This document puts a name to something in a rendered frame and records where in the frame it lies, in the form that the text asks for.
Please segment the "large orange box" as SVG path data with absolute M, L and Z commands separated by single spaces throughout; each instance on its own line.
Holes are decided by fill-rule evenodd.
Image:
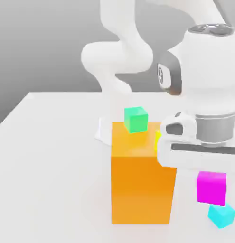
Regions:
M 113 224 L 169 224 L 177 170 L 157 160 L 159 129 L 159 122 L 149 122 L 147 131 L 128 133 L 122 122 L 112 124 Z

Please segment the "small cyan cube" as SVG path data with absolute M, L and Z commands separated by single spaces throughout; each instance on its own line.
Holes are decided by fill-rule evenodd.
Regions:
M 208 218 L 218 227 L 224 228 L 231 225 L 235 219 L 235 209 L 228 203 L 224 206 L 210 205 Z

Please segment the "small magenta cube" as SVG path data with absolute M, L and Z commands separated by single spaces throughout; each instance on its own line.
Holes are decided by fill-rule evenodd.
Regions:
M 197 201 L 217 206 L 225 205 L 226 173 L 200 171 L 197 176 Z

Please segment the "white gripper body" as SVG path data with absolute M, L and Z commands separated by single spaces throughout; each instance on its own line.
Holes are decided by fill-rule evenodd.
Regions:
M 164 167 L 235 173 L 235 137 L 222 147 L 161 138 L 158 162 Z

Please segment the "small green cube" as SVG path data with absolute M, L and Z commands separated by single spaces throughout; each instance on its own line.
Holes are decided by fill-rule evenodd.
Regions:
M 145 132 L 148 127 L 148 113 L 142 107 L 125 108 L 124 126 L 129 133 Z

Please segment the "small yellow cube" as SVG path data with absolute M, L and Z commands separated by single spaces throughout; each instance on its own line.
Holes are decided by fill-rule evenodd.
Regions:
M 161 137 L 161 132 L 160 132 L 160 130 L 157 130 L 155 132 L 155 145 L 154 145 L 155 151 L 158 150 L 158 142 L 159 142 L 160 137 Z

